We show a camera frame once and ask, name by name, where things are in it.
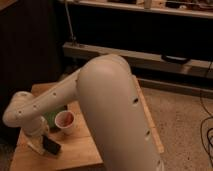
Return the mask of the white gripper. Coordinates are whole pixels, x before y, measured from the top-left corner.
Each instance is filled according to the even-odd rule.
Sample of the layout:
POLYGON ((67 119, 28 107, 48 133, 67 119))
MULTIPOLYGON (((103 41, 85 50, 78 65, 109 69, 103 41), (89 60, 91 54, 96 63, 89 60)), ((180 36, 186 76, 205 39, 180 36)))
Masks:
POLYGON ((53 155, 60 152, 61 145, 48 138, 48 133, 27 137, 27 145, 40 155, 45 153, 45 150, 53 155))

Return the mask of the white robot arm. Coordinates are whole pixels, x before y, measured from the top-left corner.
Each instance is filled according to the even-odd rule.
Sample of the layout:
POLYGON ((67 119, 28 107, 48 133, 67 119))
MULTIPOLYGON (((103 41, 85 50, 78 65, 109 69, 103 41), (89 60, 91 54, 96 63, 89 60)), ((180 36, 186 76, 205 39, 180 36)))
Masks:
POLYGON ((91 59, 37 97, 15 93, 2 120, 32 134, 44 113, 72 101, 79 103, 107 171, 165 171, 130 66, 118 55, 91 59))

